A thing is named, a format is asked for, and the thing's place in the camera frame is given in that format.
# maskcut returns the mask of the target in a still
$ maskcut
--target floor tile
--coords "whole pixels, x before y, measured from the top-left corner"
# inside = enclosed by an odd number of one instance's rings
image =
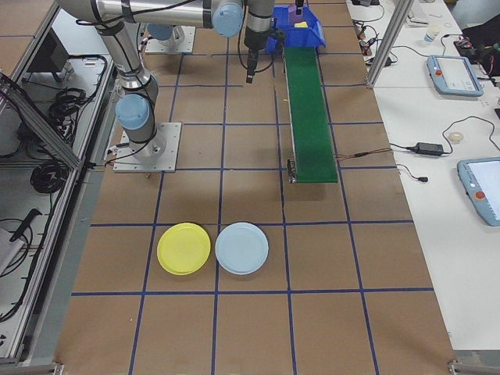
[[[245,51],[243,55],[244,64],[246,64],[247,50],[248,49],[246,47],[242,46],[241,53]],[[268,66],[270,62],[271,62],[270,55],[261,54],[259,57],[259,66],[257,67],[257,69],[262,69],[262,67]],[[253,87],[253,86],[269,85],[270,82],[273,81],[273,69],[269,68],[264,72],[257,73],[255,75],[253,83],[247,84],[245,82],[247,77],[246,70],[245,68],[243,68],[243,66],[241,66],[240,59],[238,58],[237,55],[229,56],[227,72],[228,72],[228,82],[227,82],[228,84],[238,84],[244,87]]]
[[[220,168],[221,149],[222,126],[184,124],[177,168]]]
[[[151,232],[151,227],[90,228],[73,290],[142,291]]]
[[[156,249],[159,239],[170,227],[157,227],[155,232],[155,241],[153,243],[153,252],[149,264],[148,291],[214,291],[216,287],[216,257],[215,241],[217,239],[217,225],[205,225],[210,237],[211,249],[210,256],[205,265],[190,275],[177,276],[166,272],[158,262]]]
[[[199,375],[212,365],[213,296],[145,299],[134,375]]]
[[[363,287],[432,287],[412,223],[354,225],[352,230]]]
[[[368,125],[335,125],[335,145],[337,157],[354,155],[382,148],[391,148],[385,127],[382,123]],[[394,166],[394,156],[391,151],[366,155],[361,158],[341,161],[341,166]]]
[[[321,20],[324,27],[352,26],[351,15],[346,4],[311,4],[310,9]]]
[[[160,85],[175,85],[179,74],[181,55],[148,55],[145,56],[146,68],[155,76]]]
[[[320,55],[319,60],[324,84],[365,85],[367,72],[361,55]]]
[[[272,84],[229,87],[227,95],[228,123],[276,123]]]
[[[179,84],[225,85],[226,56],[186,55],[180,68]]]
[[[152,223],[159,181],[160,173],[115,173],[108,167],[92,223]]]
[[[292,305],[298,373],[375,374],[359,294],[293,295]]]
[[[369,293],[366,304],[380,373],[449,373],[455,356],[433,292]]]
[[[319,47],[319,53],[357,53],[361,57],[354,27],[325,27],[323,34],[327,46]]]
[[[343,170],[351,220],[411,220],[398,171]]]
[[[54,0],[37,0],[36,6],[26,0],[9,2],[8,11],[0,13],[0,35],[36,35],[53,4]]]
[[[33,41],[32,37],[0,37],[0,70],[7,76],[14,73],[19,61],[24,56],[24,52]]]
[[[196,28],[195,46],[193,53],[203,53],[214,55],[218,53],[226,53],[227,39],[217,34],[214,29]]]
[[[286,291],[283,227],[260,227],[269,242],[269,255],[256,272],[240,276],[219,269],[220,291]]]
[[[381,122],[377,100],[366,87],[327,87],[328,109],[334,123]]]
[[[292,373],[286,295],[221,295],[218,307],[218,375]]]
[[[284,212],[288,223],[344,221],[341,184],[290,184],[283,172]]]
[[[128,373],[140,302],[140,296],[72,297],[55,350],[64,373]]]
[[[170,122],[174,87],[160,87],[155,105],[155,121],[157,123]]]
[[[166,176],[159,206],[159,223],[217,223],[220,172],[183,171]]]
[[[179,87],[173,121],[182,123],[222,123],[224,87]]]
[[[346,224],[288,226],[287,237],[292,290],[359,288]]]
[[[276,126],[226,127],[224,168],[277,168]]]
[[[225,224],[239,221],[281,223],[279,172],[224,172],[222,210]]]

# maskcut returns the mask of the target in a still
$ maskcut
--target blue bin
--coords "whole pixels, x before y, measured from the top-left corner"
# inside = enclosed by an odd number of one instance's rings
[[[325,37],[321,22],[314,16],[309,7],[302,8],[302,16],[307,27],[294,27],[294,24],[288,19],[288,5],[276,5],[273,11],[273,17],[277,19],[277,28],[284,31],[287,35],[285,47],[319,47],[325,46]],[[266,52],[275,52],[276,40],[269,38],[266,45]]]

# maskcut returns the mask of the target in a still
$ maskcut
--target white cup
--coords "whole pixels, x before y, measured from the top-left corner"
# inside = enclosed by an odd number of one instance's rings
[[[429,25],[429,27],[427,28],[427,32],[425,33],[425,37],[423,37],[423,39],[428,43],[432,43],[439,35],[439,33],[441,33],[441,26]]]

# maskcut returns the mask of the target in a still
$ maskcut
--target plate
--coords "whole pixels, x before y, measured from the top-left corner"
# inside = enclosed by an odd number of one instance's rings
[[[188,275],[202,268],[209,258],[209,235],[193,223],[174,225],[160,238],[156,255],[165,271]]]
[[[268,253],[266,235],[250,223],[231,224],[217,237],[217,260],[226,271],[237,275],[248,275],[258,270]]]

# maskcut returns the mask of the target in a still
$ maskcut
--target power adapter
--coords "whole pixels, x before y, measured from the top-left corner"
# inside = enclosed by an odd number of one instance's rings
[[[441,156],[445,153],[443,145],[436,143],[418,142],[413,147],[407,147],[406,149],[420,155]]]

